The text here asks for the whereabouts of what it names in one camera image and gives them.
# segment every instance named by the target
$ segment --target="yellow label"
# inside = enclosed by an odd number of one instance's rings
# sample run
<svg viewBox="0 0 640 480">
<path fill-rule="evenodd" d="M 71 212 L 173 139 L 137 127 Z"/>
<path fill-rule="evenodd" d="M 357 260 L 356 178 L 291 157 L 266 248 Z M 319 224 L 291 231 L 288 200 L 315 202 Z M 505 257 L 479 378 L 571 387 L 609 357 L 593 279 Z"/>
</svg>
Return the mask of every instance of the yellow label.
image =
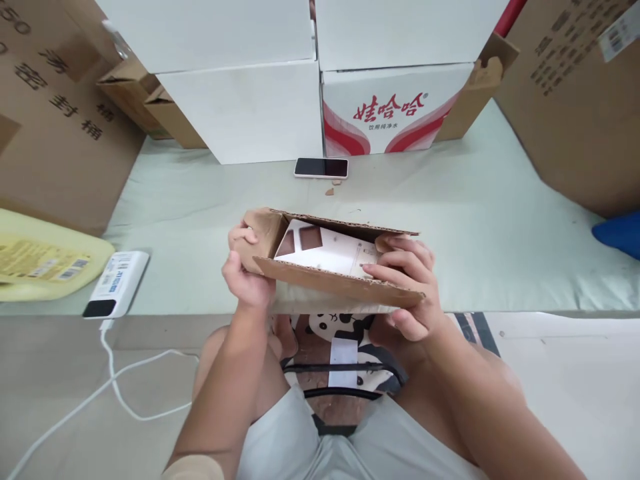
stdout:
<svg viewBox="0 0 640 480">
<path fill-rule="evenodd" d="M 91 256 L 48 243 L 0 233 L 3 281 L 66 282 L 91 262 Z"/>
</svg>

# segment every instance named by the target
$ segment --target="table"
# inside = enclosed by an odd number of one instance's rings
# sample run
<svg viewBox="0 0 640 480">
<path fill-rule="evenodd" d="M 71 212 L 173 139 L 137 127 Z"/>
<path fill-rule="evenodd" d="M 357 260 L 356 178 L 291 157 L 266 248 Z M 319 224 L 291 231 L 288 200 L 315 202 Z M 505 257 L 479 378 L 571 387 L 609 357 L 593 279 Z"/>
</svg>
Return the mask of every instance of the table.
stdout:
<svg viewBox="0 0 640 480">
<path fill-rule="evenodd" d="M 147 140 L 104 236 L 151 260 L 130 315 L 227 314 L 220 268 L 244 212 L 296 213 L 420 231 L 446 311 L 640 311 L 640 262 L 598 243 L 601 219 L 543 184 L 490 102 L 464 139 L 351 160 L 349 179 L 296 179 L 294 162 L 219 165 L 208 151 Z M 64 299 L 5 303 L 0 315 L 78 315 Z M 279 284 L 274 311 L 385 311 Z"/>
</svg>

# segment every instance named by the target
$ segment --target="blue object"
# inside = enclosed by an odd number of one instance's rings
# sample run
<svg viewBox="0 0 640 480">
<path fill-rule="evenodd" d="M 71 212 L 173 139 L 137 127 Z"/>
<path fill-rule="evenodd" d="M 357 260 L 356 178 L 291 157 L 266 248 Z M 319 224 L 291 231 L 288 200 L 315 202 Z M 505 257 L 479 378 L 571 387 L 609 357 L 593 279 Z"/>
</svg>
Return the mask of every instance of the blue object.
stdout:
<svg viewBox="0 0 640 480">
<path fill-rule="evenodd" d="M 600 223 L 591 232 L 605 245 L 640 260 L 640 211 Z"/>
</svg>

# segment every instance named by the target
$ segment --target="gray floor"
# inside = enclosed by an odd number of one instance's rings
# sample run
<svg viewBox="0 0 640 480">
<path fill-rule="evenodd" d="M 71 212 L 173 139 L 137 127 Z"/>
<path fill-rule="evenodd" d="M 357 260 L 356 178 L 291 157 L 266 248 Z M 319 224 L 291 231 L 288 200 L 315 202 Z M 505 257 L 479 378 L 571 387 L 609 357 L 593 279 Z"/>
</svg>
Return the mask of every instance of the gray floor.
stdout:
<svg viewBox="0 0 640 480">
<path fill-rule="evenodd" d="M 640 476 L 640 320 L 488 314 L 532 410 L 590 479 Z M 109 332 L 116 368 L 167 348 L 198 352 L 228 317 L 131 317 Z M 99 322 L 0 318 L 0 478 L 56 421 L 107 378 Z M 169 356 L 126 373 L 129 404 L 153 415 L 189 401 L 194 362 Z M 157 479 L 186 416 L 140 423 L 111 390 L 34 454 L 20 479 Z"/>
</svg>

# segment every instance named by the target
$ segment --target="white cable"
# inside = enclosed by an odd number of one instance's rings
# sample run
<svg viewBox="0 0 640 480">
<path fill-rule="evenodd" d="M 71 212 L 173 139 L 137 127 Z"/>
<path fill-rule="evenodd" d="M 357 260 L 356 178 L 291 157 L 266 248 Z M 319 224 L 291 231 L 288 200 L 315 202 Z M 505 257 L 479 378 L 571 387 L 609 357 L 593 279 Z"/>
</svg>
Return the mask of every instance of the white cable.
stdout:
<svg viewBox="0 0 640 480">
<path fill-rule="evenodd" d="M 178 354 L 184 357 L 195 357 L 196 358 L 196 362 L 198 362 L 198 356 L 197 355 L 192 355 L 192 354 L 188 354 L 188 353 L 182 353 L 178 350 L 166 350 L 162 353 L 159 353 L 158 355 L 145 359 L 145 360 L 140 360 L 136 363 L 132 363 L 131 365 L 128 365 L 124 368 L 122 368 L 120 371 L 118 371 L 117 373 L 114 372 L 113 370 L 113 351 L 111 350 L 109 344 L 106 342 L 106 334 L 107 334 L 107 330 L 109 330 L 111 328 L 111 326 L 113 325 L 113 319 L 107 319 L 104 320 L 102 325 L 100 326 L 100 342 L 102 343 L 102 345 L 106 348 L 107 350 L 107 354 L 109 355 L 109 380 L 107 380 L 100 388 L 98 388 L 98 390 L 96 390 L 95 392 L 93 392 L 90 396 L 88 396 L 88 398 L 86 398 L 80 405 L 78 405 L 76 408 L 74 408 L 73 410 L 71 410 L 68 414 L 66 414 L 66 416 L 64 416 L 60 421 L 58 421 L 58 423 L 56 423 L 54 426 L 52 426 L 49 430 L 47 430 L 44 435 L 42 435 L 40 438 L 38 438 L 38 440 L 36 440 L 32 446 L 30 446 L 30 448 L 26 451 L 26 453 L 22 456 L 22 458 L 20 459 L 20 461 L 18 462 L 18 464 L 15 466 L 15 468 L 11 471 L 11 473 L 9 474 L 9 476 L 7 477 L 7 480 L 15 480 L 17 478 L 17 476 L 20 474 L 20 472 L 22 471 L 22 469 L 26 466 L 27 462 L 30 460 L 30 458 L 33 456 L 34 452 L 36 450 L 38 450 L 38 448 L 40 447 L 40 445 L 42 445 L 44 442 L 46 442 L 46 440 L 52 436 L 56 430 L 58 430 L 58 428 L 62 427 L 68 420 L 70 420 L 70 418 L 72 418 L 74 415 L 76 415 L 78 412 L 80 412 L 80 410 L 82 410 L 84 407 L 86 407 L 88 404 L 90 404 L 98 395 L 100 395 L 110 384 L 113 384 L 114 386 L 114 390 L 116 392 L 116 396 L 118 397 L 118 400 L 120 401 L 120 404 L 125 408 L 125 410 L 127 412 L 129 412 L 129 414 L 140 421 L 149 421 L 149 420 L 154 420 L 156 418 L 160 418 L 160 417 L 164 417 L 166 415 L 170 415 L 171 413 L 180 411 L 182 409 L 188 408 L 191 405 L 191 402 L 189 402 L 186 405 L 183 405 L 182 407 L 178 407 L 176 409 L 170 410 L 168 412 L 164 412 L 164 413 L 160 413 L 158 415 L 154 415 L 152 417 L 140 417 L 138 416 L 127 404 L 126 402 L 122 399 L 122 396 L 120 395 L 120 390 L 117 387 L 117 383 L 116 383 L 116 379 L 122 375 L 125 372 L 128 372 L 129 370 L 132 370 L 136 367 L 140 367 L 142 365 L 146 365 L 148 363 L 151 363 L 152 361 L 156 361 L 170 353 L 173 354 Z"/>
<path fill-rule="evenodd" d="M 130 414 L 130 416 L 132 416 L 138 421 L 150 421 L 150 420 L 156 420 L 158 418 L 166 417 L 167 415 L 171 415 L 172 413 L 176 413 L 180 410 L 184 410 L 185 408 L 189 408 L 191 406 L 191 402 L 189 402 L 182 405 L 181 407 L 174 408 L 173 410 L 169 410 L 164 413 L 158 413 L 157 415 L 152 415 L 150 417 L 141 417 L 136 412 L 134 412 L 133 409 L 130 406 L 128 406 L 127 402 L 125 402 L 124 398 L 122 398 L 122 394 L 120 394 L 120 388 L 118 387 L 118 382 L 116 382 L 114 378 L 115 367 L 114 367 L 113 350 L 111 350 L 111 347 L 107 343 L 106 336 L 107 336 L 107 330 L 101 329 L 100 343 L 102 343 L 102 346 L 105 348 L 105 350 L 107 351 L 107 355 L 109 356 L 109 375 L 111 376 L 111 378 L 113 378 L 113 391 L 115 392 L 115 396 L 118 398 L 118 402 L 120 402 L 120 405 L 122 405 L 122 408 L 124 408 L 124 410 L 126 410 L 128 414 Z M 198 363 L 197 355 L 182 353 L 178 350 L 167 350 L 165 353 L 174 353 L 176 355 L 180 355 L 181 357 L 194 357 L 196 364 Z"/>
</svg>

